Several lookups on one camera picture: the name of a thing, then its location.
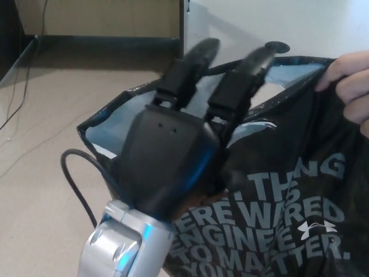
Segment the person's bare hand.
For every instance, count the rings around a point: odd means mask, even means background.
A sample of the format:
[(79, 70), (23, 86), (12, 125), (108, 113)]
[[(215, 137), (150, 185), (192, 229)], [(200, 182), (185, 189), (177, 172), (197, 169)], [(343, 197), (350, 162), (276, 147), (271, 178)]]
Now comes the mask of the person's bare hand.
[(368, 51), (344, 54), (335, 59), (318, 81), (321, 92), (336, 82), (336, 94), (345, 104), (344, 117), (368, 136)]

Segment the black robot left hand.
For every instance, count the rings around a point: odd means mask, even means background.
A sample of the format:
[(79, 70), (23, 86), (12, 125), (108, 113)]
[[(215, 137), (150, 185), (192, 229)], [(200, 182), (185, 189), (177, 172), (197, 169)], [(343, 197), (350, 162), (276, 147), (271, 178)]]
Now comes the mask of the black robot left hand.
[(227, 145), (263, 86), (275, 52), (260, 47), (225, 73), (203, 117), (184, 111), (220, 47), (216, 38), (195, 45), (164, 73), (151, 102), (134, 118), (120, 154), (124, 201), (168, 222), (193, 199), (222, 193)]

